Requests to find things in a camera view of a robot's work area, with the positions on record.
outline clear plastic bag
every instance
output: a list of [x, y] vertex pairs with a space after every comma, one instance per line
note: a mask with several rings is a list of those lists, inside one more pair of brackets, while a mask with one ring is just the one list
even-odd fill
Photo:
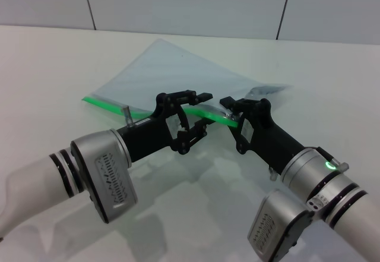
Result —
[[230, 112], [219, 104], [220, 99], [226, 96], [261, 99], [286, 87], [266, 85], [237, 75], [159, 39], [114, 79], [83, 100], [118, 114], [128, 105], [133, 118], [144, 118], [156, 107], [159, 93], [195, 90], [198, 94], [212, 93], [214, 98], [200, 105], [184, 106], [186, 113], [235, 126]]

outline green led light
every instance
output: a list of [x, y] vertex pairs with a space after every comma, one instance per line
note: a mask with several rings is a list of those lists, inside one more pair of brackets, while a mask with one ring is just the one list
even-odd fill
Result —
[[331, 164], [330, 162], [326, 162], [326, 167], [328, 169], [331, 169], [331, 170], [336, 170], [336, 167], [333, 164]]

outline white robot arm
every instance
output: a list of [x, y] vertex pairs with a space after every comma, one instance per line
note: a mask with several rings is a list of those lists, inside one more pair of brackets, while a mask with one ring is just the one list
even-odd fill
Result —
[[323, 220], [369, 262], [380, 261], [380, 209], [365, 190], [343, 174], [340, 163], [322, 148], [305, 148], [276, 125], [266, 99], [220, 103], [239, 119], [230, 127], [240, 154], [254, 151], [269, 164], [270, 178], [301, 201], [274, 190], [262, 201], [248, 233], [252, 248], [264, 262], [280, 261], [296, 245], [302, 231]]
[[189, 152], [213, 121], [203, 118], [190, 128], [181, 105], [197, 105], [212, 97], [189, 90], [159, 94], [148, 118], [132, 122], [126, 107], [125, 127], [78, 138], [69, 148], [12, 173], [0, 215], [0, 241], [21, 222], [84, 190], [105, 223], [125, 213], [137, 203], [128, 168], [166, 146], [180, 154]]

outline silver cylindrical housing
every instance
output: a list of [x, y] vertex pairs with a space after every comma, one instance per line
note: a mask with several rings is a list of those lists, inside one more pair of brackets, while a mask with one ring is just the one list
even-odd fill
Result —
[[326, 165], [326, 159], [316, 150], [308, 148], [297, 154], [284, 168], [281, 180], [303, 202], [311, 192], [332, 172], [334, 167]]

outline white tabletop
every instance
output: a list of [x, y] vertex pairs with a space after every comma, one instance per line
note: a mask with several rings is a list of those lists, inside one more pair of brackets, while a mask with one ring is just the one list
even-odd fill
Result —
[[[273, 118], [304, 146], [350, 164], [348, 176], [380, 204], [380, 46], [0, 27], [0, 203], [12, 170], [120, 116], [81, 101], [158, 38], [265, 83], [294, 85]], [[0, 244], [0, 261], [253, 262], [246, 236], [278, 182], [227, 127], [186, 156], [161, 150], [131, 176], [139, 203], [105, 225], [84, 192], [26, 221]], [[322, 222], [282, 261], [363, 261]]]

